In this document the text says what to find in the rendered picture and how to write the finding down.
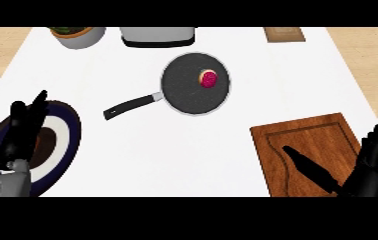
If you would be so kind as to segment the brown wooden cutting board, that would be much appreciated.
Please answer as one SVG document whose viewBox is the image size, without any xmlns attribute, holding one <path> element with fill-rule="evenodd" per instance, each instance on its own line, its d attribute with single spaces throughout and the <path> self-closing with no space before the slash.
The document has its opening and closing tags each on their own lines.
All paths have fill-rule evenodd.
<svg viewBox="0 0 378 240">
<path fill-rule="evenodd" d="M 329 172 L 343 186 L 360 144 L 341 113 L 250 128 L 272 197 L 334 197 L 298 172 L 282 147 L 292 147 Z"/>
</svg>

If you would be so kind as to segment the white and black appliance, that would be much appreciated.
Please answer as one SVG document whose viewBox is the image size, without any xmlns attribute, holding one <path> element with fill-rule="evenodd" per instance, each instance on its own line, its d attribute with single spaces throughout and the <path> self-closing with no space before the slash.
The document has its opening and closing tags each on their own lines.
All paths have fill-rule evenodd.
<svg viewBox="0 0 378 240">
<path fill-rule="evenodd" d="M 121 40 L 128 47 L 171 48 L 195 42 L 193 27 L 121 27 Z"/>
</svg>

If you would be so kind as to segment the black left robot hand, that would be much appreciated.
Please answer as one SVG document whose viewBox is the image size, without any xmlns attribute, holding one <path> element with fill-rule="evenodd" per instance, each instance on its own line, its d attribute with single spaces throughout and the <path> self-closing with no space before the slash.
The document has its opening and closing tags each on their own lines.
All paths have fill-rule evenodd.
<svg viewBox="0 0 378 240">
<path fill-rule="evenodd" d="M 18 159 L 31 160 L 37 136 L 49 113 L 47 91 L 37 95 L 31 106 L 22 101 L 10 105 L 9 129 L 0 143 L 0 170 L 10 171 L 9 164 Z"/>
</svg>

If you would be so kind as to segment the grey potted plant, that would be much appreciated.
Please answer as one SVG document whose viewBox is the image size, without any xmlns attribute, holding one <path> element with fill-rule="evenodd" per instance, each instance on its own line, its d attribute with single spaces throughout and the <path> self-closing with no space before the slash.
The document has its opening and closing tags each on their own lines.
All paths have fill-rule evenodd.
<svg viewBox="0 0 378 240">
<path fill-rule="evenodd" d="M 52 35 L 68 49 L 78 50 L 89 48 L 99 42 L 105 35 L 105 31 L 105 27 L 87 27 L 74 34 L 59 34 L 52 31 Z"/>
</svg>

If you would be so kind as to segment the navy and white plate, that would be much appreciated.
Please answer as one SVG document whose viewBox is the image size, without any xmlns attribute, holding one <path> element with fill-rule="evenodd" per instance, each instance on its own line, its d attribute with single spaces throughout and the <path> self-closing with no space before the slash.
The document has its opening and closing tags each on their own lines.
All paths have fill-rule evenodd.
<svg viewBox="0 0 378 240">
<path fill-rule="evenodd" d="M 81 121 L 74 108 L 50 101 L 30 162 L 30 196 L 38 197 L 55 185 L 74 161 L 81 141 Z"/>
</svg>

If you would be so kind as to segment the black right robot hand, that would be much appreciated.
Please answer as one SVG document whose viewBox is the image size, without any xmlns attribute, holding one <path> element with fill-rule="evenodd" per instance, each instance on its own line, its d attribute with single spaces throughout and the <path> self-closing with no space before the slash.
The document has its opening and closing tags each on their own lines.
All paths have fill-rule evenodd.
<svg viewBox="0 0 378 240">
<path fill-rule="evenodd" d="M 378 124 L 362 139 L 356 165 L 343 186 L 328 170 L 292 147 L 282 149 L 300 173 L 328 193 L 335 192 L 338 197 L 378 197 Z"/>
</svg>

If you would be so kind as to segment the brown cardboard box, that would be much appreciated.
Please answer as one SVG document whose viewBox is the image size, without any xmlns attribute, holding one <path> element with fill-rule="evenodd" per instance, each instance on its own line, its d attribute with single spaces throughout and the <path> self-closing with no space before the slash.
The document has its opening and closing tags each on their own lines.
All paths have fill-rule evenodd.
<svg viewBox="0 0 378 240">
<path fill-rule="evenodd" d="M 269 42 L 304 42 L 304 34 L 298 27 L 266 27 L 264 33 Z"/>
</svg>

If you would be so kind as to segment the dark frying pan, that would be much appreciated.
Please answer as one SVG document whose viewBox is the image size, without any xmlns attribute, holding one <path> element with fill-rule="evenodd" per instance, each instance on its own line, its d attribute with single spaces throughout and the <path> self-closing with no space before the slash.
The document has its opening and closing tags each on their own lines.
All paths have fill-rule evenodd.
<svg viewBox="0 0 378 240">
<path fill-rule="evenodd" d="M 213 88 L 204 88 L 199 84 L 199 73 L 207 69 L 217 73 Z M 159 91 L 111 107 L 103 111 L 103 117 L 109 120 L 159 100 L 165 100 L 185 115 L 205 115 L 224 103 L 229 89 L 229 72 L 219 59 L 204 53 L 186 53 L 174 58 L 164 69 Z"/>
</svg>

